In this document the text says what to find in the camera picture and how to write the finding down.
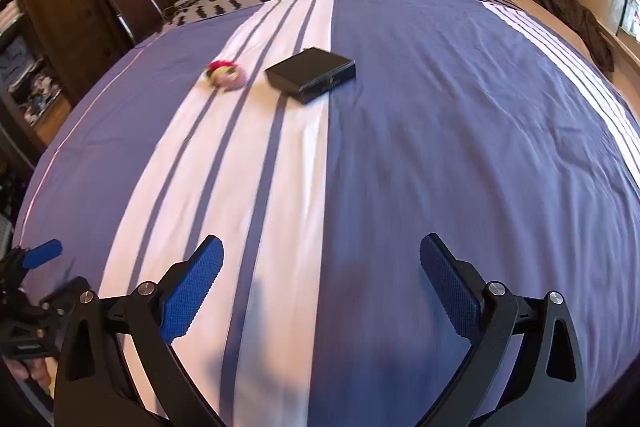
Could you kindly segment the left hand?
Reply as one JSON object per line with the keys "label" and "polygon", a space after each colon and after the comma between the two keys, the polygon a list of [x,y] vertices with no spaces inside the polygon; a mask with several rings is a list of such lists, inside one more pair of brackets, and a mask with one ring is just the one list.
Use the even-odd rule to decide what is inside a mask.
{"label": "left hand", "polygon": [[45,359],[26,361],[3,359],[3,361],[17,381],[27,381],[31,378],[36,381],[45,392],[49,391],[51,376]]}

